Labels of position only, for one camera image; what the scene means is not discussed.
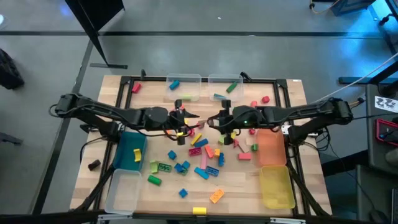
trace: teal plastic container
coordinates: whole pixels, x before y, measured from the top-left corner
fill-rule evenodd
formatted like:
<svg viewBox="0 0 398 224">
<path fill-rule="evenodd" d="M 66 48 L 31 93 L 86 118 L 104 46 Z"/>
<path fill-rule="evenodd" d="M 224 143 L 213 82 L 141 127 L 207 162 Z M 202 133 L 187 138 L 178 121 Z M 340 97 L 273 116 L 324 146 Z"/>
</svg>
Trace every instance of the teal plastic container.
<svg viewBox="0 0 398 224">
<path fill-rule="evenodd" d="M 147 147 L 147 138 L 139 133 L 125 131 L 120 137 L 116 155 L 113 160 L 113 166 L 116 169 L 140 171 L 144 163 L 145 151 Z M 141 161 L 135 162 L 135 149 L 141 151 Z"/>
</svg>

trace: yellow plastic container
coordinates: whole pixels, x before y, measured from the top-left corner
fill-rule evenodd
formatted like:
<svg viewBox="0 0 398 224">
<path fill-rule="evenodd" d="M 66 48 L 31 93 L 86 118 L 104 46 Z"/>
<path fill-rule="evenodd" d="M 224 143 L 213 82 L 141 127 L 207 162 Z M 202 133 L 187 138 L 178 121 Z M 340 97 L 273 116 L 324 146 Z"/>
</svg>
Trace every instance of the yellow plastic container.
<svg viewBox="0 0 398 224">
<path fill-rule="evenodd" d="M 260 169 L 262 202 L 267 208 L 294 208 L 292 184 L 286 166 L 263 166 Z"/>
</svg>

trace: orange plastic container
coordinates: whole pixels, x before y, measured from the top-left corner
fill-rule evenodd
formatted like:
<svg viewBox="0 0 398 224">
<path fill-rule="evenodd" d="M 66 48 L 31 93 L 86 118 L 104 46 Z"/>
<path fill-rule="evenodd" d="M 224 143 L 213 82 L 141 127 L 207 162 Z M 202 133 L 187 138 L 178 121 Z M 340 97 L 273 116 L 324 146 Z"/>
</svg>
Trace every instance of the orange plastic container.
<svg viewBox="0 0 398 224">
<path fill-rule="evenodd" d="M 286 165 L 284 135 L 281 130 L 273 133 L 269 129 L 259 129 L 257 144 L 259 146 L 257 157 L 261 166 Z"/>
</svg>

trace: black bag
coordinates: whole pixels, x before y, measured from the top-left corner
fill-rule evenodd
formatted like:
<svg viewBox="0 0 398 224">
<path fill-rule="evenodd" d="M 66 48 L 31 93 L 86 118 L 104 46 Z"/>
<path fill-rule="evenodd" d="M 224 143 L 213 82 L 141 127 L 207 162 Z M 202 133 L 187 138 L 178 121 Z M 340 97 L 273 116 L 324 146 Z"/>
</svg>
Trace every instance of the black bag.
<svg viewBox="0 0 398 224">
<path fill-rule="evenodd" d="M 24 83 L 12 58 L 0 49 L 0 85 L 10 90 L 22 86 Z"/>
</svg>

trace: gray floor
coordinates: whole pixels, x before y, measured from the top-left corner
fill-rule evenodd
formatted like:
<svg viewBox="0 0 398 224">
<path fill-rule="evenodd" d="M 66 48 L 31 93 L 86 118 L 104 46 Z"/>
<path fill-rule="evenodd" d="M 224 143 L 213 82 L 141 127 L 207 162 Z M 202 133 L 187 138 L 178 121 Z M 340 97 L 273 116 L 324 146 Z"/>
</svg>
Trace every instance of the gray floor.
<svg viewBox="0 0 398 224">
<path fill-rule="evenodd" d="M 380 34 L 370 11 L 317 16 L 304 0 L 133 0 L 124 4 L 126 12 L 120 12 L 102 30 Z M 317 9 L 327 5 L 317 3 Z M 374 9 L 379 17 L 388 14 L 382 0 L 374 3 Z M 0 13 L 7 18 L 4 30 L 82 30 L 62 0 L 0 0 Z M 393 19 L 386 24 L 393 38 L 396 26 Z M 0 144 L 0 213 L 30 212 L 60 123 L 47 109 L 72 89 L 87 43 L 85 36 L 0 36 L 0 48 L 14 58 L 26 82 L 20 90 L 0 88 L 0 131 L 24 140 L 20 147 Z M 382 38 L 120 36 L 101 37 L 101 43 L 110 63 L 129 68 L 88 67 L 80 92 L 92 98 L 98 96 L 104 75 L 138 75 L 145 69 L 148 75 L 198 73 L 206 77 L 245 71 L 256 78 L 302 79 L 307 101 L 312 102 L 338 89 L 337 77 L 361 77 L 391 56 Z M 89 62 L 103 63 L 95 49 Z M 336 96 L 354 101 L 363 95 L 362 87 L 352 87 Z M 357 107 L 354 113 L 363 116 L 364 107 Z M 70 123 L 46 199 L 46 213 L 69 208 L 79 169 L 78 151 L 86 141 L 79 124 L 75 119 Z M 365 120 L 332 126 L 330 131 L 339 156 L 366 149 L 362 141 Z M 330 152 L 322 154 L 323 161 L 334 158 Z M 328 189 L 333 198 L 335 188 L 328 185 Z"/>
</svg>

